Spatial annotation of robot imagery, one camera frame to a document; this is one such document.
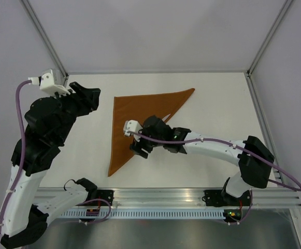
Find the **brown cloth napkin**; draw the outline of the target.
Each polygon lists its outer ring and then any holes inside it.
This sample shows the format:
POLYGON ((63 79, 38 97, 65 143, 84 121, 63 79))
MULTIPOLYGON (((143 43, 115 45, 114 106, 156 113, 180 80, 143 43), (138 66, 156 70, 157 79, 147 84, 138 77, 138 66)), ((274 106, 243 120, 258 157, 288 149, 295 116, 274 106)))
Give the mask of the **brown cloth napkin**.
POLYGON ((111 158, 108 176, 112 176, 123 167, 132 157, 129 149, 132 137, 126 137, 123 127, 127 120, 136 120, 142 124, 148 117, 163 118, 171 114, 170 118, 184 105, 194 93, 195 89, 161 94, 119 96, 113 102, 111 158))

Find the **aluminium corner post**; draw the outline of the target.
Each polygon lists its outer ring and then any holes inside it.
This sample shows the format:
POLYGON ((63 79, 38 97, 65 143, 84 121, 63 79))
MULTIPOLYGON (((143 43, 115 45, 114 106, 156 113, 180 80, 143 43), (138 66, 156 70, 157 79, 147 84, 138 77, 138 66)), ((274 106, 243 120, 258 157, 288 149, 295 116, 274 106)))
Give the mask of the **aluminium corner post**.
POLYGON ((30 19, 33 27, 35 28, 36 32, 38 33, 39 37, 41 38, 44 46, 46 47, 48 54, 50 55, 53 63, 55 64, 56 68, 60 71, 61 75, 65 80, 68 79, 68 72, 66 71, 59 55, 57 54, 47 32, 45 31, 36 11, 34 10, 31 2, 29 0, 19 0, 21 6, 23 7, 24 11, 26 12, 28 18, 30 19))
POLYGON ((274 22, 272 23, 269 31, 267 32, 264 40, 260 48, 258 49, 255 57, 253 58, 249 68, 247 69, 245 75, 246 77, 251 77, 252 73, 255 71, 256 67, 258 66, 262 56, 264 55, 267 47, 269 46, 270 42, 272 41, 273 37, 275 36, 276 32, 278 31, 280 25, 283 23, 286 15, 290 11, 291 7, 295 3, 295 0, 285 0, 282 7, 280 8, 274 22))

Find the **aluminium front frame rail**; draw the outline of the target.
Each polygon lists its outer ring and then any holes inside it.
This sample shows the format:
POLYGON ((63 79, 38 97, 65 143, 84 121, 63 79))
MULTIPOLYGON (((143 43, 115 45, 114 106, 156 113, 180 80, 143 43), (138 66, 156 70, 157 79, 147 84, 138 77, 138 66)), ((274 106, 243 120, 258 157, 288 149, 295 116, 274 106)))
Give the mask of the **aluminium front frame rail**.
MULTIPOLYGON (((205 207, 204 191, 209 188, 111 188, 113 207, 187 208, 205 207)), ((301 209, 298 193, 284 188, 253 189, 255 209, 301 209)))

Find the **right aluminium corner post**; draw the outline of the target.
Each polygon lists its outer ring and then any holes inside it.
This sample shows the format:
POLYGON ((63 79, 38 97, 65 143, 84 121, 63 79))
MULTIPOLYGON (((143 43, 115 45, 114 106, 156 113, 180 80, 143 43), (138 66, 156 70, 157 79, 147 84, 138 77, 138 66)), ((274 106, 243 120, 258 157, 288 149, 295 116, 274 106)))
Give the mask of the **right aluminium corner post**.
POLYGON ((295 3, 295 0, 285 0, 282 7, 280 8, 274 22, 272 23, 269 31, 267 32, 264 40, 260 48, 258 49, 255 57, 253 58, 249 68, 247 69, 245 75, 246 77, 251 77, 252 73, 255 71, 256 67, 258 66, 262 56, 264 55, 267 47, 269 46, 270 42, 272 41, 273 37, 275 36, 276 32, 278 31, 280 25, 283 23, 286 15, 290 11, 291 7, 295 3))

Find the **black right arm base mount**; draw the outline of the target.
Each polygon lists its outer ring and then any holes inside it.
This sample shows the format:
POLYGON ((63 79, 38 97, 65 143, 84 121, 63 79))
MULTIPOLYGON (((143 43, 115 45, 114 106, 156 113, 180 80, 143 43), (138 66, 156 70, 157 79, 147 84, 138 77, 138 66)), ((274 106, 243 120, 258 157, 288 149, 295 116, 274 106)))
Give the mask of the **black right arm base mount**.
POLYGON ((207 207, 244 207, 251 204, 250 191, 246 191, 239 198, 231 196, 222 196, 222 191, 218 189, 207 189, 204 190, 202 201, 207 207))

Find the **left aluminium corner post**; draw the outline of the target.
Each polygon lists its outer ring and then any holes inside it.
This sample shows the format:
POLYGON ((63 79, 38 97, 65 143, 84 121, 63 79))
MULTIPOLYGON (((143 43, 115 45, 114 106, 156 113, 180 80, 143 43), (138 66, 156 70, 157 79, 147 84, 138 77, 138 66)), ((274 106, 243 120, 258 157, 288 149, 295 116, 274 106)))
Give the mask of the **left aluminium corner post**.
POLYGON ((31 2, 29 0, 19 0, 21 6, 23 7, 24 11, 26 12, 28 18, 30 19, 33 27, 35 28, 36 32, 38 33, 39 37, 41 38, 44 46, 46 47, 48 54, 50 55, 53 63, 55 64, 56 68, 60 71, 61 75, 65 80, 68 79, 68 72, 66 71, 59 55, 57 54, 47 32, 45 31, 36 11, 34 10, 31 2))

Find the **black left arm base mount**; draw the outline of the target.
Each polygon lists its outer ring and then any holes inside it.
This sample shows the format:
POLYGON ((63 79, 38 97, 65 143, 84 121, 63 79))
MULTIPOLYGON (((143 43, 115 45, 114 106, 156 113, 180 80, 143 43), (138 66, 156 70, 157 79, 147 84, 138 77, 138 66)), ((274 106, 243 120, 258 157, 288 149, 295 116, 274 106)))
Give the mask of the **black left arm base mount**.
POLYGON ((99 201, 95 201, 95 206, 109 206, 112 205, 113 200, 114 200, 114 191, 111 189, 99 189, 96 193, 95 198, 96 199, 103 199, 105 201, 107 201, 109 204, 107 204, 106 202, 103 202, 101 200, 99 201))

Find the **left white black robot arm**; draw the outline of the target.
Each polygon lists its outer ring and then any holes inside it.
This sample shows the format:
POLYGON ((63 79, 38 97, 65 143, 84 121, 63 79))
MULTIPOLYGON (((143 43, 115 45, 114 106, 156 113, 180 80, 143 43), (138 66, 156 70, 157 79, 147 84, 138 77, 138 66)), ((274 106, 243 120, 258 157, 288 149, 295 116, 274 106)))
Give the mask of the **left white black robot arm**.
POLYGON ((11 177, 0 208, 0 246, 32 244, 68 209, 97 201, 97 186, 86 178, 47 202, 35 204, 34 198, 77 118, 97 110, 100 93, 72 82, 66 94, 40 98, 18 116, 21 139, 11 157, 11 177))

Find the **silver utensil tip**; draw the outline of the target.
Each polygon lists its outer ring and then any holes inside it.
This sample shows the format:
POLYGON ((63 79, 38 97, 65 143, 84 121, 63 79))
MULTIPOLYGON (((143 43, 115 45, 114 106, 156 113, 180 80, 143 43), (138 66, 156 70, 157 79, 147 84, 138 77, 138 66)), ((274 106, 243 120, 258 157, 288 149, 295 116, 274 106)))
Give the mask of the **silver utensil tip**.
POLYGON ((165 122, 170 116, 171 116, 171 114, 168 114, 168 115, 164 116, 164 117, 162 118, 162 121, 165 122))

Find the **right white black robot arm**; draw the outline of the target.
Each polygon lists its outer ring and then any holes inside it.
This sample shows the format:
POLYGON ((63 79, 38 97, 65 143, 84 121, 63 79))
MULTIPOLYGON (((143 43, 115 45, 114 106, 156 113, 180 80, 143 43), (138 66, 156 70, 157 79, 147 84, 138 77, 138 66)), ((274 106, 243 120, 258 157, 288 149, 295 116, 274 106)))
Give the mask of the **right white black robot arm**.
POLYGON ((125 136, 132 136, 130 150, 147 158, 155 147, 163 147, 175 154, 196 154, 223 160, 237 166, 238 173, 229 177, 221 190, 221 199, 232 205, 252 188, 267 187, 274 162, 273 154, 255 136, 246 140, 207 138, 187 128, 172 128, 161 118, 151 116, 143 124, 136 120, 125 122, 125 136))

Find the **right aluminium side rail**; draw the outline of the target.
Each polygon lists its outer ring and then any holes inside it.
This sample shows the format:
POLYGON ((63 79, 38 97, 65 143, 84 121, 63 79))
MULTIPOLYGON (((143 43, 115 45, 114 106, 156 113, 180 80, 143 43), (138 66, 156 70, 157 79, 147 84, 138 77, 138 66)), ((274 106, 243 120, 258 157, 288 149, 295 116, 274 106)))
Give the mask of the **right aluminium side rail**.
POLYGON ((259 121, 262 136, 264 138, 264 143, 267 146, 267 148, 270 150, 270 152, 275 156, 274 164, 279 165, 278 164, 277 153, 276 153, 275 146, 274 146, 274 143, 273 143, 273 140, 272 140, 272 137, 271 137, 268 122, 266 120, 265 113, 262 109, 261 100, 260 100, 260 98, 258 96, 258 93, 256 91, 256 87, 255 87, 254 82, 252 80, 252 76, 248 72, 244 73, 244 75, 245 75, 245 79, 246 79, 246 82, 247 82, 247 86, 249 88, 249 92, 250 92, 251 99, 252 99, 252 102, 253 102, 253 105, 254 105, 254 109, 256 111, 257 119, 259 121))

